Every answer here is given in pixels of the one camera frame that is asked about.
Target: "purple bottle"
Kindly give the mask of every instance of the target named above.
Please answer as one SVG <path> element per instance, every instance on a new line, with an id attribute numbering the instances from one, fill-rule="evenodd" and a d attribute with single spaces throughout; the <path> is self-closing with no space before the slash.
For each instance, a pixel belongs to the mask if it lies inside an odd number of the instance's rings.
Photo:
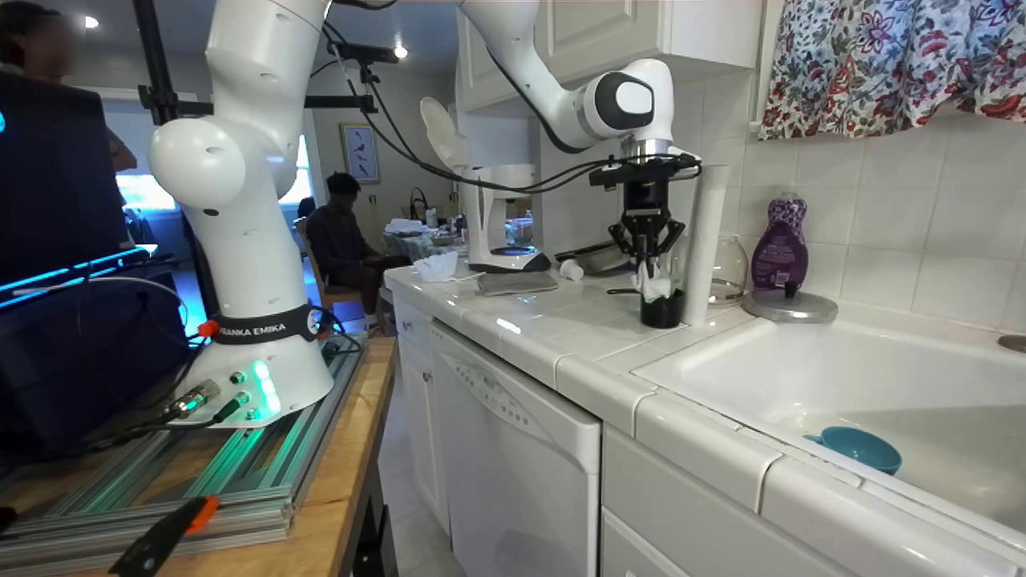
<path id="1" fill-rule="evenodd" d="M 770 228 L 749 259 L 752 289 L 782 291 L 785 297 L 799 296 L 799 285 L 804 281 L 804 273 L 808 273 L 801 219 L 804 219 L 801 197 L 770 202 Z"/>

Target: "computer screen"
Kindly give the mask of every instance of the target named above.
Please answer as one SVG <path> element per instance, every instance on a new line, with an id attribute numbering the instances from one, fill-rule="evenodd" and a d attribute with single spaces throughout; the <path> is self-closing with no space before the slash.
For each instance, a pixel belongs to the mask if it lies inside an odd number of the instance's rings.
<path id="1" fill-rule="evenodd" d="M 114 251 L 109 186 L 99 95 L 0 74 L 0 279 Z"/>

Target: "wooden desk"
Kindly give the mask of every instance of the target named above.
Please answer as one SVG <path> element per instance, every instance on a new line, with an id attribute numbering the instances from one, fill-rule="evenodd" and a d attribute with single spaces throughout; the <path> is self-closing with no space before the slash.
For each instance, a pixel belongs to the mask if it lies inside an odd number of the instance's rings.
<path id="1" fill-rule="evenodd" d="M 161 575 L 348 575 L 366 526 L 367 501 L 376 501 L 378 493 L 376 468 L 391 396 L 391 370 L 394 341 L 371 335 L 343 396 L 343 412 L 332 423 L 331 445 L 316 462 L 314 481 L 299 507 L 296 530 L 286 542 L 223 549 L 196 556 L 173 553 Z"/>

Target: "patterned curtain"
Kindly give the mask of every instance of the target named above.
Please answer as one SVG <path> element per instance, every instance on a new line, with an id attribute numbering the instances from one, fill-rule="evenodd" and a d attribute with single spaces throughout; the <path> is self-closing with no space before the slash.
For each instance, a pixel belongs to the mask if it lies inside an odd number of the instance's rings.
<path id="1" fill-rule="evenodd" d="M 957 108 L 1026 123 L 1026 0 L 785 0 L 762 139 L 872 139 Z"/>

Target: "white sink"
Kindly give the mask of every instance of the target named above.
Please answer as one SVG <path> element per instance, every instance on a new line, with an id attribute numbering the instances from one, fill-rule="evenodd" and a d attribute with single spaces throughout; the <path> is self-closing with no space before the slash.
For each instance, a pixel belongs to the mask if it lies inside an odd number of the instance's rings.
<path id="1" fill-rule="evenodd" d="M 842 319 L 752 325 L 634 374 L 815 452 L 825 426 L 869 429 L 901 452 L 901 481 L 1026 530 L 1026 357 Z"/>

